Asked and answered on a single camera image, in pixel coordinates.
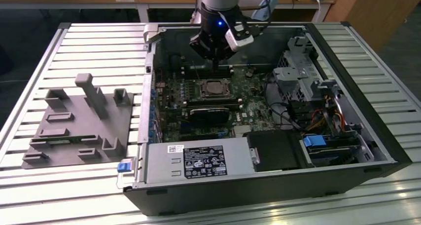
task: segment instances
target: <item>robotic arm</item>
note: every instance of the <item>robotic arm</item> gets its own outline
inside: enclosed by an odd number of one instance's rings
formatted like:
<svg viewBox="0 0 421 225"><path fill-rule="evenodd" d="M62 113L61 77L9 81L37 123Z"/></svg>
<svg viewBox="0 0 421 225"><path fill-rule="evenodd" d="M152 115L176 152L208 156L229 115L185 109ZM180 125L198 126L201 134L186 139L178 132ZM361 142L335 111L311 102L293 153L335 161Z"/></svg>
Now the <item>robotic arm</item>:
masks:
<svg viewBox="0 0 421 225"><path fill-rule="evenodd" d="M241 9L238 3L254 6ZM270 0L201 0L201 29L190 39L190 47L204 59L212 60L213 69L220 60L229 59L261 34L258 26L247 25L241 10L254 9L250 17L263 20L269 17L271 7L274 4Z"/></svg>

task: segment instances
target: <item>slotted metal platform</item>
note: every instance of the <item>slotted metal platform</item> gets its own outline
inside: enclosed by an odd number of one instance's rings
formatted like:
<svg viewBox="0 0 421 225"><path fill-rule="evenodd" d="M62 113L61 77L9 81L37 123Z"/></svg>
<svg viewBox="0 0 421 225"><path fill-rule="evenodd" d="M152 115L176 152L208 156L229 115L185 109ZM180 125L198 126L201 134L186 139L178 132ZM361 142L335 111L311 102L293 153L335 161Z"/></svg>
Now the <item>slotted metal platform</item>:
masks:
<svg viewBox="0 0 421 225"><path fill-rule="evenodd" d="M20 169L44 115L49 88L82 94L73 78L94 76L104 93L134 93L128 156L137 150L145 51L142 24L72 24L58 29L0 134L0 224L410 224L421 222L419 102L351 28L317 28L397 137L413 165L345 194L146 217L116 187L117 163ZM326 64L321 66L329 78Z"/></svg>

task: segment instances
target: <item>warning label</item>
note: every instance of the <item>warning label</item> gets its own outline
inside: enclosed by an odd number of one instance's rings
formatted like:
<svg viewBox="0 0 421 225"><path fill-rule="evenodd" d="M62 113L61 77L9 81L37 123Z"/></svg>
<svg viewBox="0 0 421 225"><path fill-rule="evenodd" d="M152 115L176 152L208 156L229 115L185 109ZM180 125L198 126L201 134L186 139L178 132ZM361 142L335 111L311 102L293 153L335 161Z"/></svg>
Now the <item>warning label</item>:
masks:
<svg viewBox="0 0 421 225"><path fill-rule="evenodd" d="M227 175L222 146L184 149L186 179Z"/></svg>

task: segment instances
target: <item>motherboard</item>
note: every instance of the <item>motherboard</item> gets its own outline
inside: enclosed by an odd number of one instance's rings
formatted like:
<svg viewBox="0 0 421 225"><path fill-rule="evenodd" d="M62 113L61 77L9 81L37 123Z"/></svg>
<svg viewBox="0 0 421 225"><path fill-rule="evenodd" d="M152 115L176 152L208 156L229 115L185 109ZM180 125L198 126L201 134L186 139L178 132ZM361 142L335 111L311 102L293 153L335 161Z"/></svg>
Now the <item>motherboard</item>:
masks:
<svg viewBox="0 0 421 225"><path fill-rule="evenodd" d="M263 100L266 73L255 74L247 67L221 71L225 74L206 78L204 71L190 68L157 81L164 142L242 137L274 129Z"/></svg>

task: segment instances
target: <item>gray plastic block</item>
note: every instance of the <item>gray plastic block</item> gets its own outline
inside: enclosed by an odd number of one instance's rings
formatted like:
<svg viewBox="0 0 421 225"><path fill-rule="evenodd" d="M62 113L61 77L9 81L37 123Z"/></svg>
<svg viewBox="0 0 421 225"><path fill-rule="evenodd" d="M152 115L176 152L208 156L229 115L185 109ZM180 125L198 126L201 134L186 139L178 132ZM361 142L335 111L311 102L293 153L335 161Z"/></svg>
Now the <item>gray plastic block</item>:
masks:
<svg viewBox="0 0 421 225"><path fill-rule="evenodd" d="M22 160L26 163L38 164L38 163L46 163L49 160L49 157L46 156L45 153L34 151L30 153L25 153Z"/></svg>
<svg viewBox="0 0 421 225"><path fill-rule="evenodd" d="M80 87L86 95L86 100L89 102L89 106L93 108L94 112L98 115L100 119L108 118L108 112L105 110L105 98L102 91L100 88L94 88L92 85L92 75L90 74L77 74L76 76L76 86Z"/></svg>
<svg viewBox="0 0 421 225"><path fill-rule="evenodd" d="M89 159L98 158L101 155L96 148L88 148L88 149L78 149L77 156L81 160L89 160Z"/></svg>
<svg viewBox="0 0 421 225"><path fill-rule="evenodd" d="M53 109L54 112L66 111L61 101L64 99L68 99L68 96L62 89L48 90L45 102L48 103L48 106Z"/></svg>
<svg viewBox="0 0 421 225"><path fill-rule="evenodd" d="M130 99L124 88L114 89L112 98L118 107L130 104Z"/></svg>
<svg viewBox="0 0 421 225"><path fill-rule="evenodd" d="M124 154L124 147L121 145L118 138L116 138L113 140L112 145L108 142L108 140L104 140L101 149L105 152L108 157L116 157L116 156L121 156L121 154Z"/></svg>
<svg viewBox="0 0 421 225"><path fill-rule="evenodd" d="M38 133L40 137L58 137L58 136L68 136L69 132L68 129L44 129Z"/></svg>
<svg viewBox="0 0 421 225"><path fill-rule="evenodd" d="M84 143L84 145L101 145L102 139L98 135L96 135L92 138L81 139L81 142Z"/></svg>
<svg viewBox="0 0 421 225"><path fill-rule="evenodd" d="M89 97L66 96L60 89L50 91L49 97L58 98L65 111L50 106L45 110L24 157L24 169L117 162L125 157L133 94L124 89L117 89L117 94L102 94L92 86L90 75L77 77ZM106 118L98 117L94 106L102 108Z"/></svg>
<svg viewBox="0 0 421 225"><path fill-rule="evenodd" d="M45 118L48 122L69 121L73 120L74 116L70 112L58 112L49 114Z"/></svg>

